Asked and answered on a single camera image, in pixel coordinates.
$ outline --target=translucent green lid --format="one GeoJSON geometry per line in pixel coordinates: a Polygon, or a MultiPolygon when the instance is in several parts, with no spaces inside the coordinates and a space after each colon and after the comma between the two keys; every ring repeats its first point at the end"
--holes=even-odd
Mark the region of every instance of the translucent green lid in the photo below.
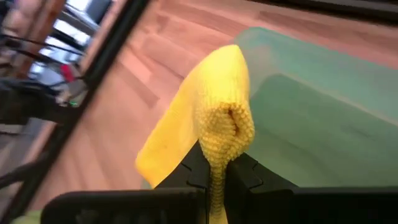
{"type": "Polygon", "coordinates": [[[398,185],[398,72],[263,28],[234,40],[251,77],[248,154],[301,187],[398,185]]]}

